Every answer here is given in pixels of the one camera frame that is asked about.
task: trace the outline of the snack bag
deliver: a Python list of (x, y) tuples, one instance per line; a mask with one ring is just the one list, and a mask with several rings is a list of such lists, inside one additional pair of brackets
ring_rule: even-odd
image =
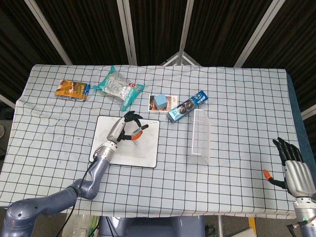
[(85, 101), (90, 85), (72, 80), (60, 80), (55, 95), (60, 99)]
[(143, 91), (144, 87), (145, 84), (128, 83), (126, 79), (122, 79), (121, 74), (115, 70), (114, 66), (111, 66), (111, 70), (104, 80), (92, 88), (122, 100), (123, 104), (120, 110), (125, 111)]

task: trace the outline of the white tray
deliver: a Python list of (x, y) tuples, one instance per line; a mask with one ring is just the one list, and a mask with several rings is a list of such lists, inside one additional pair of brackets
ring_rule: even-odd
[[(119, 117), (99, 116), (94, 132), (90, 161), (93, 161), (93, 153), (102, 143), (107, 141), (107, 135)], [(149, 127), (143, 131), (142, 136), (134, 141), (120, 141), (118, 149), (110, 164), (131, 165), (155, 168), (157, 163), (159, 125), (158, 120), (140, 119), (142, 125)], [(138, 128), (132, 121), (125, 126), (125, 134), (131, 135)]]

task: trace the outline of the gray robot arm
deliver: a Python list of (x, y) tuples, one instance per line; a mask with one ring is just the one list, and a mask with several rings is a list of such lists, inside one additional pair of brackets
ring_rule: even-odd
[(273, 185), (286, 189), (296, 201), (293, 203), (297, 224), (288, 225), (292, 236), (293, 229), (301, 228), (303, 237), (316, 237), (316, 203), (311, 196), (316, 193), (313, 178), (308, 166), (303, 162), (298, 148), (279, 138), (273, 140), (276, 145), (284, 168), (284, 181), (275, 180), (266, 170), (263, 170), (266, 179)]
[(133, 140), (133, 135), (125, 135), (125, 125), (129, 121), (136, 121), (142, 117), (128, 112), (113, 126), (107, 142), (103, 143), (94, 152), (94, 162), (88, 169), (91, 181), (77, 179), (68, 188), (40, 198), (28, 198), (17, 201), (8, 207), (5, 214), (1, 237), (30, 237), (32, 235), (38, 215), (54, 215), (76, 204), (77, 198), (92, 200), (99, 192), (100, 182), (104, 172), (117, 149), (120, 140)]

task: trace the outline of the white tablecloth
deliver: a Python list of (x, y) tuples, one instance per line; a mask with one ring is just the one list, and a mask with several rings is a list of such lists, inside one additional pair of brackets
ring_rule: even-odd
[[(229, 214), (293, 218), (293, 197), (264, 179), (267, 169), (283, 180), (272, 139), (298, 145), (289, 105), (286, 72), (190, 66), (116, 66), (146, 87), (130, 107), (160, 121), (156, 168), (111, 165), (93, 201), (79, 199), (80, 214), (156, 217)], [(87, 169), (99, 115), (123, 116), (112, 97), (91, 90), (87, 101), (57, 99), (61, 79), (103, 80), (109, 66), (33, 67), (16, 103), (2, 172), (0, 204), (53, 194)], [(190, 117), (171, 123), (148, 112), (150, 94), (177, 95), (183, 102), (199, 90), (211, 123), (209, 165), (186, 164)]]

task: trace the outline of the robot finger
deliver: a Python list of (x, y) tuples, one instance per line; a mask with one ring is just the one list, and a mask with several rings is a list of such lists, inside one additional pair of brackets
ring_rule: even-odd
[(300, 150), (296, 146), (294, 146), (292, 144), (291, 144), (291, 149), (292, 149), (292, 151), (293, 151), (293, 153), (294, 153), (294, 155), (296, 157), (296, 160), (300, 161), (300, 162), (303, 162), (302, 154), (301, 154)]
[(278, 149), (278, 153), (279, 153), (282, 165), (285, 166), (285, 162), (287, 161), (287, 157), (286, 157), (286, 155), (285, 155), (285, 153), (283, 151), (281, 143), (278, 142), (275, 139), (273, 139), (272, 141), (273, 141), (273, 143), (276, 145), (276, 147)]
[(141, 116), (138, 115), (138, 114), (134, 114), (134, 116), (135, 116), (136, 119), (142, 119), (142, 118), (143, 118), (143, 117), (141, 117)]
[(134, 121), (137, 123), (137, 125), (138, 125), (139, 127), (142, 126), (138, 118), (134, 118)]
[(285, 154), (286, 160), (296, 160), (294, 154), (291, 152), (291, 146), (289, 143), (284, 141), (282, 138), (278, 137), (278, 141), (280, 142), (283, 152)]
[(131, 115), (133, 115), (135, 113), (135, 111), (128, 111), (125, 115), (124, 115), (124, 118), (127, 118)]
[(275, 180), (266, 169), (263, 170), (263, 174), (266, 177), (266, 180), (268, 180), (271, 184), (276, 185), (282, 189), (287, 189), (285, 181)]

